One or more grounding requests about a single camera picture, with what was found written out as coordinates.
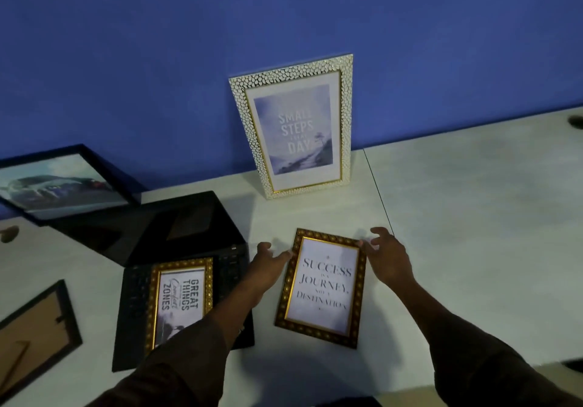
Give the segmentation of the person's right forearm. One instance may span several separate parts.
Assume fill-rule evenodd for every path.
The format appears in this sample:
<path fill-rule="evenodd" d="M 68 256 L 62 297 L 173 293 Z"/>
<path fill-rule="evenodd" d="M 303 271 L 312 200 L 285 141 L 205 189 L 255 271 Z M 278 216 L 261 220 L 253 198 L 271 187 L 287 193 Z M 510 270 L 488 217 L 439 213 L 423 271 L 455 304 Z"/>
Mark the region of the person's right forearm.
<path fill-rule="evenodd" d="M 583 407 L 512 347 L 451 313 L 414 279 L 390 288 L 430 348 L 434 385 L 448 407 Z"/>

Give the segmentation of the person's left forearm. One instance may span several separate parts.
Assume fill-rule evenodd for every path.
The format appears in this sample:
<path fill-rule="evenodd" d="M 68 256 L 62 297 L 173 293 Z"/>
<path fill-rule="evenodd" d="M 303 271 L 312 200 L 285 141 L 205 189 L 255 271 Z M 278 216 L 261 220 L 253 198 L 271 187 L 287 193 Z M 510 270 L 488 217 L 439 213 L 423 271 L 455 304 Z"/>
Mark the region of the person's left forearm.
<path fill-rule="evenodd" d="M 218 407 L 232 344 L 264 293 L 258 280 L 243 280 L 202 321 L 156 348 L 85 407 Z"/>

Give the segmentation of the brown gold ornate picture frame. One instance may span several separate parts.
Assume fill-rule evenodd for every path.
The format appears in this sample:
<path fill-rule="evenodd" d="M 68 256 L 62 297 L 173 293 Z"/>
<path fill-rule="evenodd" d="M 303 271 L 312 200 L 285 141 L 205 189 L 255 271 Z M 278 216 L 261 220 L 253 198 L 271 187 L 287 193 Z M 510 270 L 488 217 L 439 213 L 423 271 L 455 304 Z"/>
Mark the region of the brown gold ornate picture frame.
<path fill-rule="evenodd" d="M 298 228 L 274 325 L 357 349 L 367 258 L 359 241 Z"/>

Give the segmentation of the gold beaded picture frame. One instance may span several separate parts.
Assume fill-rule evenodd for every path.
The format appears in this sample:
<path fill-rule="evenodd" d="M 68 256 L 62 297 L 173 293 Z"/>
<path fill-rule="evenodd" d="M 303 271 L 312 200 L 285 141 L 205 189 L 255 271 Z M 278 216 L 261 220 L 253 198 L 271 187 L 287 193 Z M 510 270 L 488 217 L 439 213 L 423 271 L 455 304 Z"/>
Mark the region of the gold beaded picture frame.
<path fill-rule="evenodd" d="M 145 354 L 200 321 L 213 307 L 213 258 L 155 264 L 150 272 Z"/>

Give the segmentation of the black laptop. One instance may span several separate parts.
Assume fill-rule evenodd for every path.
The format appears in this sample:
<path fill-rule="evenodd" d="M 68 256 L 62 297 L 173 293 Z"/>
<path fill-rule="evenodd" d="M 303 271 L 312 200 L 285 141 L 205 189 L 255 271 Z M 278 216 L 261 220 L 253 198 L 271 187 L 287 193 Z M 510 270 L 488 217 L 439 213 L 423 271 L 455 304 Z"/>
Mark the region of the black laptop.
<path fill-rule="evenodd" d="M 112 372 L 146 356 L 145 327 L 152 267 L 213 258 L 213 307 L 241 280 L 248 245 L 215 192 L 79 215 L 51 226 L 123 268 Z"/>

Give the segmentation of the person's right hand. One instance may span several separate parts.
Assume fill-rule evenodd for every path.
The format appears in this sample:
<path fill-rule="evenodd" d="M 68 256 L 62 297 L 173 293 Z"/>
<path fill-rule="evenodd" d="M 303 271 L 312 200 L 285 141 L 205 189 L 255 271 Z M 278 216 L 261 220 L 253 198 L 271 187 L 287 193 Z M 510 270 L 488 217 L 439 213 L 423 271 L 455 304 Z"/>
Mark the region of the person's right hand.
<path fill-rule="evenodd" d="M 372 227 L 370 232 L 375 237 L 367 241 L 377 246 L 377 257 L 367 259 L 379 281 L 396 294 L 415 284 L 412 264 L 404 245 L 385 227 Z"/>

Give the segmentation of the white gold pebbled picture frame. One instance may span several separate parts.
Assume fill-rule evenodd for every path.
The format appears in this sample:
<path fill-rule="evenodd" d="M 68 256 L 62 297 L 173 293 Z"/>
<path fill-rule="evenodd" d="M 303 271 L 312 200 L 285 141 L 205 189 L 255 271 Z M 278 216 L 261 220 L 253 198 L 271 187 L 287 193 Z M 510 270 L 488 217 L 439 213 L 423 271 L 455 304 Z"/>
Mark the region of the white gold pebbled picture frame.
<path fill-rule="evenodd" d="M 350 182 L 353 59 L 229 78 L 266 199 Z"/>

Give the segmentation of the person's left hand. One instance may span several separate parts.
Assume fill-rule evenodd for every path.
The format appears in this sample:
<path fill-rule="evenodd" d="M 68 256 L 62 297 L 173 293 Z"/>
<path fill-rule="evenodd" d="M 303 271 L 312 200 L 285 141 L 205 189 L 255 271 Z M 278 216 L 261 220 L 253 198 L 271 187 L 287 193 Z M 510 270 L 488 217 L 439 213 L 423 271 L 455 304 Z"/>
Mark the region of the person's left hand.
<path fill-rule="evenodd" d="M 274 255 L 270 242 L 260 242 L 257 253 L 247 269 L 243 282 L 253 297 L 253 306 L 257 306 L 264 294 L 277 282 L 284 266 L 278 266 L 272 260 Z"/>

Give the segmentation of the black frame with car picture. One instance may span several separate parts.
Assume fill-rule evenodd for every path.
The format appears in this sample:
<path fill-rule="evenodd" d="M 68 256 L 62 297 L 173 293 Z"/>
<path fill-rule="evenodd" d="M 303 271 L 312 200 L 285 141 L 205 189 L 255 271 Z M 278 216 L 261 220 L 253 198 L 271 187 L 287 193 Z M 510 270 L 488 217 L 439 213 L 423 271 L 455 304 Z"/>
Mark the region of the black frame with car picture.
<path fill-rule="evenodd" d="M 144 191 L 85 145 L 0 159 L 0 205 L 39 226 L 138 206 Z"/>

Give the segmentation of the black frame with brown backing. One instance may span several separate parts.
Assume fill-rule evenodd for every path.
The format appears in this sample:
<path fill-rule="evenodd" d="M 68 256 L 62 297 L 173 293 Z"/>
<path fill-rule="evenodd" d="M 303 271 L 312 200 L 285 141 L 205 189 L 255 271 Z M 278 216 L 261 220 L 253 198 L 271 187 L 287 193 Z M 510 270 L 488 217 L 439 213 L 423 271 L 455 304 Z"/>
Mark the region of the black frame with brown backing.
<path fill-rule="evenodd" d="M 0 406 L 82 344 L 61 279 L 0 321 Z"/>

